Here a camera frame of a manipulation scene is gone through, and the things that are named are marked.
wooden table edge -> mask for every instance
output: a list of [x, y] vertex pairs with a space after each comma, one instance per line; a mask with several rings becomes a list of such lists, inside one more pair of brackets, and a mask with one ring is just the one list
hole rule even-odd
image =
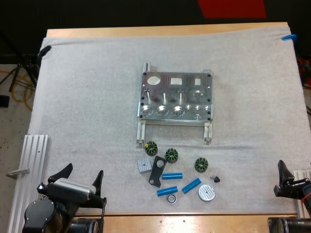
[[48, 29], [47, 37], [115, 37], [115, 36], [174, 36], [233, 32], [263, 27], [287, 26], [286, 22], [230, 23], [206, 25], [120, 27], [120, 28], [71, 28]]

blue clip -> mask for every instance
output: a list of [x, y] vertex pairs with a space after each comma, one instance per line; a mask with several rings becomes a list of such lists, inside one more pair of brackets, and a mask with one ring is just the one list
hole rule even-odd
[[297, 40], [297, 34], [286, 35], [282, 37], [282, 40], [292, 40], [295, 43]]

red object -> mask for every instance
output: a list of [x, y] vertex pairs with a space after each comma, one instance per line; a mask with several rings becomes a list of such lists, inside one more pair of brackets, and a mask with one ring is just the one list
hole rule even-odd
[[307, 199], [307, 197], [310, 196], [310, 195], [311, 195], [311, 193], [308, 193], [303, 199], [301, 199], [301, 202], [304, 203], [305, 200]]
[[205, 18], [267, 18], [263, 0], [198, 0]]

black background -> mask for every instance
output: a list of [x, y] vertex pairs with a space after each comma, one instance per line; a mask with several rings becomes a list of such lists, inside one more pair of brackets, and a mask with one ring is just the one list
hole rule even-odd
[[[22, 54], [37, 54], [47, 29], [287, 21], [296, 51], [311, 54], [310, 0], [265, 0], [267, 18], [205, 19], [196, 0], [1, 0], [1, 30]], [[12, 62], [0, 41], [0, 63]]]

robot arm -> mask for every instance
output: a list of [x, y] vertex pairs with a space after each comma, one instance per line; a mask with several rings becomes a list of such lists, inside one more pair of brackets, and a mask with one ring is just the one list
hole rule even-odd
[[[68, 180], [72, 172], [72, 164], [48, 178], [48, 184], [41, 183], [37, 191], [47, 198], [38, 199], [31, 203], [25, 211], [25, 224], [22, 233], [67, 233], [81, 224], [81, 221], [72, 224], [77, 210], [82, 208], [102, 209], [102, 219], [99, 230], [103, 226], [106, 198], [101, 198], [103, 171], [101, 170], [93, 185], [86, 186]], [[86, 224], [96, 221], [90, 219]]]

